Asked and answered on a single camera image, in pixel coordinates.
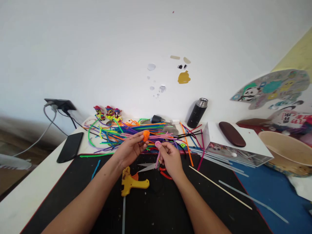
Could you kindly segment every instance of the black water bottle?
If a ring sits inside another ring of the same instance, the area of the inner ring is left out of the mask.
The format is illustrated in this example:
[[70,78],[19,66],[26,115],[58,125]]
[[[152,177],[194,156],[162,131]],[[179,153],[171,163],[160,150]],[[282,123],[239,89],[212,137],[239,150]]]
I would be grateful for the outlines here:
[[207,109],[208,100],[205,98],[200,98],[191,113],[191,116],[188,119],[188,126],[190,128],[196,128],[199,121],[201,120],[202,115],[204,114],[205,110]]

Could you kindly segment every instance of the red scissors handle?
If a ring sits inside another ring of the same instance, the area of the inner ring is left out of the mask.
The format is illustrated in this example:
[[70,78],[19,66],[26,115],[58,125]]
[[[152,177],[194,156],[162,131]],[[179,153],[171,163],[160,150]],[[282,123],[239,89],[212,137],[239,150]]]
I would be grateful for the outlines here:
[[160,174],[162,174],[164,177],[166,177],[167,179],[172,180],[172,178],[168,175],[166,175],[163,171],[160,172]]
[[164,177],[166,177],[167,179],[172,180],[172,178],[171,178],[170,176],[168,176],[168,175],[166,175],[166,174],[164,173],[164,171],[167,170],[166,168],[161,168],[161,167],[159,167],[159,170],[160,170],[160,174],[162,174],[162,175],[163,175]]

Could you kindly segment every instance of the smartphone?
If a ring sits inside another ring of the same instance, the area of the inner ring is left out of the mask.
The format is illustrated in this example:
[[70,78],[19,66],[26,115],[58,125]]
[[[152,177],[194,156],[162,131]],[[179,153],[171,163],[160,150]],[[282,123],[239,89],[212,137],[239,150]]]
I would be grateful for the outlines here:
[[83,132],[69,135],[65,141],[63,149],[59,154],[57,163],[68,162],[77,156],[79,146],[82,140]]

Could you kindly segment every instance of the blue cloth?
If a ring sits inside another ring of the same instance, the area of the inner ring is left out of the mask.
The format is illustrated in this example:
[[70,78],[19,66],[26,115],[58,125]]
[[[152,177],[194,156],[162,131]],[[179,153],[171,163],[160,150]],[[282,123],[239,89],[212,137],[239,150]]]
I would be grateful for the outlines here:
[[283,216],[289,224],[282,221],[267,208],[255,203],[265,221],[274,234],[312,233],[312,216],[305,209],[311,204],[308,200],[299,197],[287,177],[265,165],[250,168],[233,162],[233,165],[249,175],[245,177],[236,173],[247,193],[270,206]]

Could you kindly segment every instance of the brown case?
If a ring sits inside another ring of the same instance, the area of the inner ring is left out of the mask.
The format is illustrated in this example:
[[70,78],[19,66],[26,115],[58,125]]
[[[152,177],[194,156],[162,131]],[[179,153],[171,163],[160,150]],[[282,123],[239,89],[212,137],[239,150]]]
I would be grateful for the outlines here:
[[232,124],[228,122],[220,122],[219,123],[220,129],[233,145],[237,147],[245,147],[246,142],[244,138],[240,135],[240,133],[233,127]]

